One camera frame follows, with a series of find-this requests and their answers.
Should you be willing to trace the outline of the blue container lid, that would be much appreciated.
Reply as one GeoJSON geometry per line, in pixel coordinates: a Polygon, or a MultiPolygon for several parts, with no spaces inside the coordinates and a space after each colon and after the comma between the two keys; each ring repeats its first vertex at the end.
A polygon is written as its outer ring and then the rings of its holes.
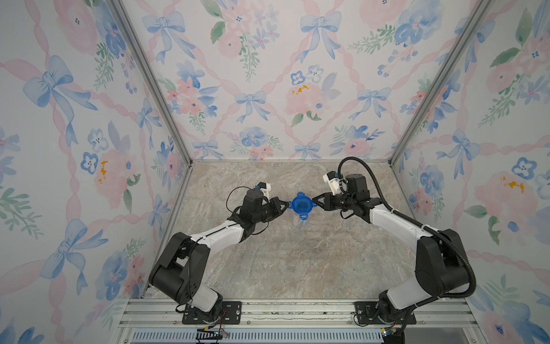
{"type": "Polygon", "coordinates": [[[316,206],[309,196],[303,192],[298,192],[295,198],[290,201],[289,208],[298,216],[299,220],[306,221],[316,206]]]}

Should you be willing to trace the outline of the clear plastic container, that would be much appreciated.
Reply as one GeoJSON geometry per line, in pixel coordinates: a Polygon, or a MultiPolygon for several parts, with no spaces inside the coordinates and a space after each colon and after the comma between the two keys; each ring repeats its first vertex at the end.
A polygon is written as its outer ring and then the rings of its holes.
{"type": "Polygon", "coordinates": [[[303,229],[308,224],[309,217],[306,215],[295,214],[293,218],[293,225],[298,229],[303,229]]]}

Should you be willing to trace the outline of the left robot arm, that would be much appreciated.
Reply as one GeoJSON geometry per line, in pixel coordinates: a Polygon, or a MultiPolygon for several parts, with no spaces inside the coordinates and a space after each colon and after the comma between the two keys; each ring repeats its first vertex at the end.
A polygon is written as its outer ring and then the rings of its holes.
{"type": "Polygon", "coordinates": [[[246,192],[241,205],[221,225],[198,234],[174,234],[154,264],[149,284],[178,305],[218,315],[223,297],[203,284],[206,266],[213,255],[255,235],[256,225],[273,222],[291,206],[268,196],[269,185],[261,183],[246,192]]]}

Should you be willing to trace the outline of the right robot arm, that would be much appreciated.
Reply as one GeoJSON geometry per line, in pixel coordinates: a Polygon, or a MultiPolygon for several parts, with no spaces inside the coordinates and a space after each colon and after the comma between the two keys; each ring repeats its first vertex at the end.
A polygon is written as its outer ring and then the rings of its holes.
{"type": "Polygon", "coordinates": [[[384,323],[404,320],[414,309],[441,298],[467,298],[476,290],[476,276],[460,235],[437,230],[399,212],[384,196],[372,196],[365,176],[322,177],[330,190],[313,199],[326,212],[343,219],[357,217],[390,233],[415,255],[414,273],[405,282],[380,293],[376,315],[384,323]]]}

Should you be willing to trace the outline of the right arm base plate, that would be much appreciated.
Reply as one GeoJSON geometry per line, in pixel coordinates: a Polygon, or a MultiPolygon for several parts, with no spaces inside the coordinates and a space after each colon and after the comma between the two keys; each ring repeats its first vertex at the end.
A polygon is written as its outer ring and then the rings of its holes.
{"type": "Polygon", "coordinates": [[[378,314],[378,302],[377,301],[356,301],[353,302],[354,313],[353,322],[355,325],[367,326],[367,325],[402,325],[405,321],[405,312],[401,313],[401,316],[392,321],[386,321],[378,314]]]}

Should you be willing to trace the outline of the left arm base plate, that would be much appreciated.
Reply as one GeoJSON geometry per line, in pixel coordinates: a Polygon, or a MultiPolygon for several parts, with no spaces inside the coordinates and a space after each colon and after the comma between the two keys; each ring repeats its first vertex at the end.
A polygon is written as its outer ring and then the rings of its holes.
{"type": "Polygon", "coordinates": [[[186,305],[183,311],[183,325],[239,325],[242,316],[241,301],[222,301],[206,312],[186,305]]]}

